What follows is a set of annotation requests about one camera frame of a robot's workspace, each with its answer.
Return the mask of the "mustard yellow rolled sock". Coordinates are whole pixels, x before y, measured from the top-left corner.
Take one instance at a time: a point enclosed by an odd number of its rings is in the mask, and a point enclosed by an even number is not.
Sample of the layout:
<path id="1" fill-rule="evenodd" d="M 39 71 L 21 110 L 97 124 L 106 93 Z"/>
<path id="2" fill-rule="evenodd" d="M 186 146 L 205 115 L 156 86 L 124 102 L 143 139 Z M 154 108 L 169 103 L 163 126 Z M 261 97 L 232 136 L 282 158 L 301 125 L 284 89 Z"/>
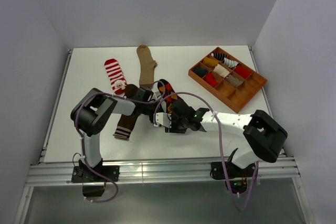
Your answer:
<path id="1" fill-rule="evenodd" d="M 205 57 L 202 61 L 202 64 L 204 64 L 206 67 L 209 68 L 215 68 L 218 65 L 218 63 L 219 63 L 218 60 L 209 57 Z"/>

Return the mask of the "red rolled sock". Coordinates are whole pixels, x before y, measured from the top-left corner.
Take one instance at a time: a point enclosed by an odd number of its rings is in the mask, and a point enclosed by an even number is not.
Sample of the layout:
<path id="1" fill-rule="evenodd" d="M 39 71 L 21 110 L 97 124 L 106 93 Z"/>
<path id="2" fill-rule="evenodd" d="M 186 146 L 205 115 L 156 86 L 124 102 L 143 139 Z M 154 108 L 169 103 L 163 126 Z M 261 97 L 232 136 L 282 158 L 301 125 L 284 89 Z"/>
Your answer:
<path id="1" fill-rule="evenodd" d="M 245 69 L 241 65 L 237 65 L 234 69 L 234 72 L 240 75 L 242 78 L 247 79 L 251 75 L 251 71 Z"/>
<path id="2" fill-rule="evenodd" d="M 218 81 L 211 72 L 205 76 L 204 80 L 213 88 L 218 85 Z"/>

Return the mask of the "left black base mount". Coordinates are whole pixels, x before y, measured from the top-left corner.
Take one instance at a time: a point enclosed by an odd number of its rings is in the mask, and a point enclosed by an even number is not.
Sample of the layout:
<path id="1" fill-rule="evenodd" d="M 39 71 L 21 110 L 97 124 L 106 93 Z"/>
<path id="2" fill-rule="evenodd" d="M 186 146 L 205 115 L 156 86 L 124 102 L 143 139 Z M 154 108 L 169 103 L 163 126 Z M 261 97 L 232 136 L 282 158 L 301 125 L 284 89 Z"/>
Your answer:
<path id="1" fill-rule="evenodd" d="M 98 173 L 117 182 L 119 171 L 120 166 L 102 166 Z M 80 163 L 73 168 L 71 182 L 73 184 L 82 184 L 83 196 L 98 198 L 103 195 L 107 180 L 90 171 L 84 163 Z"/>

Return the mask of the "cream rolled sock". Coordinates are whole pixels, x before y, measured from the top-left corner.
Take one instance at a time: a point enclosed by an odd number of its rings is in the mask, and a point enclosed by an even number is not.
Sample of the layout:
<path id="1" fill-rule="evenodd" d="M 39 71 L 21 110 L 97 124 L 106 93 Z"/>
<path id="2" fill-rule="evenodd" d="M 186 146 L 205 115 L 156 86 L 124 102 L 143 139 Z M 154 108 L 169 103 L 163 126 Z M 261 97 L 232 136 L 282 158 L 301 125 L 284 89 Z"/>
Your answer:
<path id="1" fill-rule="evenodd" d="M 213 71 L 222 78 L 226 78 L 230 74 L 230 71 L 220 64 L 216 65 Z"/>

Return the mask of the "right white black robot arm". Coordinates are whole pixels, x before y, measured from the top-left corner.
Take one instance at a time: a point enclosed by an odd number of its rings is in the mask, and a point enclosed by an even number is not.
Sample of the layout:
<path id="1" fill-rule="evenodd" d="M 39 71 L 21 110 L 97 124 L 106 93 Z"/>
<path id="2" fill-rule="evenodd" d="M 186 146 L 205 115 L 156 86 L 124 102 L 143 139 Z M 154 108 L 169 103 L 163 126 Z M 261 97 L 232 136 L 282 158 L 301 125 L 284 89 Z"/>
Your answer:
<path id="1" fill-rule="evenodd" d="M 287 131 L 263 110 L 253 114 L 230 114 L 209 108 L 194 110 L 181 99 L 173 103 L 170 113 L 157 113 L 155 122 L 165 127 L 167 133 L 184 134 L 188 129 L 220 131 L 221 136 L 226 133 L 245 140 L 244 146 L 233 148 L 225 162 L 230 178 L 240 176 L 258 161 L 275 163 L 288 137 Z"/>

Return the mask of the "argyle patterned sock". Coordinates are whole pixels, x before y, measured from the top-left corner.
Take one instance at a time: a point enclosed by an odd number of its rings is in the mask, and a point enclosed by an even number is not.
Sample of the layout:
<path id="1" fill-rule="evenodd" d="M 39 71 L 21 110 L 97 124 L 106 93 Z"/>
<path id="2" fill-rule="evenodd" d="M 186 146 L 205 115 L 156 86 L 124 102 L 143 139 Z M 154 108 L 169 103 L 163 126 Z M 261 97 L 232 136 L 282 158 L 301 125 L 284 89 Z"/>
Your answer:
<path id="1" fill-rule="evenodd" d="M 186 103 L 176 94 L 171 84 L 165 79 L 160 79 L 157 84 L 158 91 L 163 97 L 162 108 L 166 113 L 182 115 Z"/>

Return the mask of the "red white striped santa sock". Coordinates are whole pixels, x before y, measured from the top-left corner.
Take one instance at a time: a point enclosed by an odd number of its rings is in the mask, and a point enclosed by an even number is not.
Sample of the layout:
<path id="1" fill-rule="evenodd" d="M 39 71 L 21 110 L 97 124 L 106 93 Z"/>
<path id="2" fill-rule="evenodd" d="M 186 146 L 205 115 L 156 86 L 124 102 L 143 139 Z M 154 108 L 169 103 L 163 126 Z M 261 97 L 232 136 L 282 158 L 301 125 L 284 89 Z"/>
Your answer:
<path id="1" fill-rule="evenodd" d="M 123 94 L 128 84 L 119 62 L 114 58 L 108 59 L 104 63 L 104 68 L 110 81 L 113 93 L 116 95 Z"/>

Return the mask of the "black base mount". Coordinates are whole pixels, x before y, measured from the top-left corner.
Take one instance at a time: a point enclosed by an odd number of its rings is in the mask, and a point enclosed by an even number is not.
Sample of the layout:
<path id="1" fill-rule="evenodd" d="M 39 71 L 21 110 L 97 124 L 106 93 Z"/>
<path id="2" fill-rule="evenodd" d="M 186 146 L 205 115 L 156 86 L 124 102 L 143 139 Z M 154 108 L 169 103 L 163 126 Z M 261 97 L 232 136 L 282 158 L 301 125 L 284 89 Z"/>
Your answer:
<path id="1" fill-rule="evenodd" d="M 102 166 L 98 173 L 117 182 L 119 171 L 120 166 Z M 107 180 L 90 171 L 84 163 L 80 163 L 73 168 L 71 182 L 73 184 L 82 184 L 83 196 L 98 198 L 103 195 Z"/>
<path id="2" fill-rule="evenodd" d="M 250 189 L 249 178 L 254 178 L 251 183 L 255 183 L 258 177 L 259 169 L 256 164 L 251 164 L 244 169 L 237 167 L 231 162 L 225 162 L 229 184 L 232 193 L 237 197 L 246 195 Z M 214 180 L 224 180 L 226 190 L 229 191 L 228 183 L 225 179 L 224 169 L 221 162 L 211 162 L 210 177 Z"/>

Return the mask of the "brown striped cuff sock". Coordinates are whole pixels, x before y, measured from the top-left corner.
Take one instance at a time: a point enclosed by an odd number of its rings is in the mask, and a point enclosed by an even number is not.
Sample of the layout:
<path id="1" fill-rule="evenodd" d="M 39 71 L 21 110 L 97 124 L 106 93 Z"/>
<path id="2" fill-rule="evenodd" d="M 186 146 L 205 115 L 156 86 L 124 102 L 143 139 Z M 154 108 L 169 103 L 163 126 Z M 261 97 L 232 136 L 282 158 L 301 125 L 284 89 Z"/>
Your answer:
<path id="1" fill-rule="evenodd" d="M 126 98 L 133 98 L 133 96 L 137 93 L 138 87 L 133 84 L 128 84 L 125 88 L 124 96 Z M 126 116 L 121 115 L 117 128 L 113 134 L 114 138 L 118 140 L 128 141 L 130 135 L 135 127 L 138 116 Z"/>

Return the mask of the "grey rolled sock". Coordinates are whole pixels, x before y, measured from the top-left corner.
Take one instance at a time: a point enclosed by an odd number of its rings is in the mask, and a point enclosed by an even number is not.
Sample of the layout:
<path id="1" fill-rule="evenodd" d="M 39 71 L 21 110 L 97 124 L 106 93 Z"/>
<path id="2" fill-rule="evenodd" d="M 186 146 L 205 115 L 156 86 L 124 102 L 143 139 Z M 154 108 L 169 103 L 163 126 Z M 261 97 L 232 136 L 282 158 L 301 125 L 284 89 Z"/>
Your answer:
<path id="1" fill-rule="evenodd" d="M 243 81 L 241 81 L 241 80 L 239 80 L 238 78 L 232 76 L 231 74 L 228 75 L 228 76 L 225 78 L 225 80 L 226 80 L 228 83 L 230 83 L 231 85 L 233 85 L 235 88 L 238 87 L 238 86 L 240 86 L 240 85 L 243 83 Z"/>

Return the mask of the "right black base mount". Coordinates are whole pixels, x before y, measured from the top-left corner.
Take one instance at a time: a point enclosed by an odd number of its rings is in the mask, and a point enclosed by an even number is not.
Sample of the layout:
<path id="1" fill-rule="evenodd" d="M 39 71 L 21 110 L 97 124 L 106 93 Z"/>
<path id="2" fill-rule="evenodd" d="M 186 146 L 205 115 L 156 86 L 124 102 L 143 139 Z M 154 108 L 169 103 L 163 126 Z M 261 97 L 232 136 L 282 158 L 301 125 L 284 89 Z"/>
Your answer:
<path id="1" fill-rule="evenodd" d="M 258 177 L 259 169 L 256 164 L 251 164 L 244 169 L 237 167 L 231 162 L 225 162 L 229 184 L 232 193 L 237 197 L 246 195 L 250 189 L 249 178 L 254 178 L 251 183 L 255 183 Z M 214 180 L 224 180 L 226 190 L 229 191 L 228 183 L 225 179 L 224 169 L 221 162 L 211 162 L 210 177 Z"/>

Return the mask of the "tan beige sock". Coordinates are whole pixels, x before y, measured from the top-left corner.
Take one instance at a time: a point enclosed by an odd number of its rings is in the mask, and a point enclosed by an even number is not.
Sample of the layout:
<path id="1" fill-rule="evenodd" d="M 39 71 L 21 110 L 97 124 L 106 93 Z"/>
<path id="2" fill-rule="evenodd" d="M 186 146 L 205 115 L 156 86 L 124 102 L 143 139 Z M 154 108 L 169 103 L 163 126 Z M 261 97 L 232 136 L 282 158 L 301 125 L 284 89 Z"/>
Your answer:
<path id="1" fill-rule="evenodd" d="M 146 45 L 140 45 L 137 48 L 137 55 L 140 62 L 139 85 L 149 88 L 154 83 L 154 71 L 157 63 Z"/>

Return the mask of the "dark teal rolled sock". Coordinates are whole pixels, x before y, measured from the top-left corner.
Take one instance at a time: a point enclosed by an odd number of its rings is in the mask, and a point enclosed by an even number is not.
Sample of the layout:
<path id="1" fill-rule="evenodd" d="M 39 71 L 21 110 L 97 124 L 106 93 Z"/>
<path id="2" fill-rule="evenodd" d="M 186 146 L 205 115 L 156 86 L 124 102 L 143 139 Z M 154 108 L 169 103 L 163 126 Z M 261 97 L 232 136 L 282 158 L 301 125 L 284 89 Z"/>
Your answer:
<path id="1" fill-rule="evenodd" d="M 200 78 L 205 77 L 205 76 L 209 73 L 209 71 L 208 71 L 207 69 L 202 68 L 202 67 L 200 67 L 200 66 L 195 67 L 195 68 L 193 69 L 193 72 L 194 72 L 196 75 L 198 75 Z"/>

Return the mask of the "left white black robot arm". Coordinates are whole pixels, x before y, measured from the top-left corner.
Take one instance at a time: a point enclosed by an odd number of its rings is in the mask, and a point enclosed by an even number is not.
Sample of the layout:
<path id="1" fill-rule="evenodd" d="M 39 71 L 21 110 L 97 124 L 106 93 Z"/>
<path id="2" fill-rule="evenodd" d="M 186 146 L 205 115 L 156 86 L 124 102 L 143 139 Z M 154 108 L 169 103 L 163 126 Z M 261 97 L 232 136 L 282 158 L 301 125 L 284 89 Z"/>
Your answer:
<path id="1" fill-rule="evenodd" d="M 131 98 L 109 94 L 97 88 L 91 89 L 73 108 L 70 118 L 74 122 L 81 141 L 81 163 L 85 167 L 83 175 L 91 182 L 98 181 L 102 172 L 103 159 L 100 153 L 100 133 L 112 114 L 153 118 L 160 97 L 153 99 L 154 93 L 147 88 L 139 88 Z"/>

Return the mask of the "orange compartment organizer tray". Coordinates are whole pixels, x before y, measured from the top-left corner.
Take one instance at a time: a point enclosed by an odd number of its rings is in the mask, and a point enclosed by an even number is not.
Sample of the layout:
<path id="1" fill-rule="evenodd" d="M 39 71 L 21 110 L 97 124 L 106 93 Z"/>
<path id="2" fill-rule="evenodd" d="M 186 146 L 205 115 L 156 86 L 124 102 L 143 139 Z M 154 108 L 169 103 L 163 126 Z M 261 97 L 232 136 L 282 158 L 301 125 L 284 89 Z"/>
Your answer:
<path id="1" fill-rule="evenodd" d="M 236 113 L 267 83 L 265 77 L 220 47 L 190 68 L 188 75 Z"/>

